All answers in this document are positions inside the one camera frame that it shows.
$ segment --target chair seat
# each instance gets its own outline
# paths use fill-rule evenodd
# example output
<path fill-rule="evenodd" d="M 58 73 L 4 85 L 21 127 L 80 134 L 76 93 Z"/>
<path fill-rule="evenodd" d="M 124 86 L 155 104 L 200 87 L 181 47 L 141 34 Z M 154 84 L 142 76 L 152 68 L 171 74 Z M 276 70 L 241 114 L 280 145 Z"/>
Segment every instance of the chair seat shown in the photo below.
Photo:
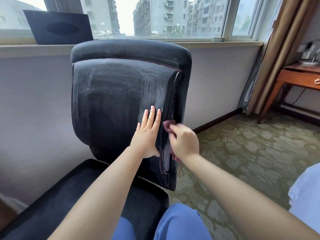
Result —
<path fill-rule="evenodd" d="M 0 232 L 0 239 L 49 238 L 72 206 L 107 167 L 107 164 L 94 159 L 78 165 L 8 224 Z M 136 177 L 121 216 L 133 224 L 137 239 L 153 239 L 158 222 L 168 207 L 169 196 L 166 192 Z"/>

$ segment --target blue pants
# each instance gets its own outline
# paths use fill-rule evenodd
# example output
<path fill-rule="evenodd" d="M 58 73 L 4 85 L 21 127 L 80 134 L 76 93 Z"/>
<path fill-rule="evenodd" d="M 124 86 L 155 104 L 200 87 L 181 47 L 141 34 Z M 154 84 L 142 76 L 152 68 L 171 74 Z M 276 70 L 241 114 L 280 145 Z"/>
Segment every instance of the blue pants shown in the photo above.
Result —
<path fill-rule="evenodd" d="M 112 240 L 136 240 L 132 224 L 121 217 Z M 184 204 L 174 204 L 163 214 L 154 240 L 212 240 L 199 213 Z"/>

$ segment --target cleaning cloth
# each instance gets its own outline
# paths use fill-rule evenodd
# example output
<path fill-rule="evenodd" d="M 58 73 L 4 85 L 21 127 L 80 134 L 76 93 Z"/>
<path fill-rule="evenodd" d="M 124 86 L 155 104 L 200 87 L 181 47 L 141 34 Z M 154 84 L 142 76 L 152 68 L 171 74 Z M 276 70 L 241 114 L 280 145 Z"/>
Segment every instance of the cleaning cloth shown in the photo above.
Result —
<path fill-rule="evenodd" d="M 172 129 L 170 129 L 170 125 L 175 125 L 176 124 L 176 121 L 175 120 L 166 120 L 163 122 L 163 127 L 164 127 L 164 130 L 167 132 L 167 133 L 174 133 Z M 172 147 L 170 149 L 170 153 L 172 154 L 172 159 L 177 161 L 177 162 L 180 162 L 180 159 L 178 159 L 176 157 L 176 155 L 174 154 L 174 151 L 172 150 Z"/>

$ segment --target patterned carpet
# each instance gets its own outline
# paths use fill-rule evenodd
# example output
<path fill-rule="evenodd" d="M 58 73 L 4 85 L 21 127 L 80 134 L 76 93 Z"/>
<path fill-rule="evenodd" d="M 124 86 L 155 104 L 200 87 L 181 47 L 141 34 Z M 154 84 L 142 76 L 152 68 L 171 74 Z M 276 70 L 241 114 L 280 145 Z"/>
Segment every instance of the patterned carpet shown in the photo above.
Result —
<path fill-rule="evenodd" d="M 262 124 L 238 114 L 198 134 L 200 153 L 289 209 L 288 190 L 303 171 L 320 162 L 320 128 L 279 113 Z M 183 165 L 170 203 L 183 203 L 201 214 L 213 239 L 243 239 L 219 204 Z"/>

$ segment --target sky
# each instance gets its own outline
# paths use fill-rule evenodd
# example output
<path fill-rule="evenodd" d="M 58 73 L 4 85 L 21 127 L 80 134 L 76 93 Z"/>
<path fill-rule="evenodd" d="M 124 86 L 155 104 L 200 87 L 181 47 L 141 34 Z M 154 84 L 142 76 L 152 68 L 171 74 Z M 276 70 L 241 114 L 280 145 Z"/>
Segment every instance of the sky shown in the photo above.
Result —
<path fill-rule="evenodd" d="M 19 0 L 28 3 L 35 7 L 47 10 L 43 0 Z M 118 20 L 120 25 L 120 32 L 126 35 L 134 35 L 133 14 L 136 4 L 139 0 L 115 0 L 117 5 Z"/>

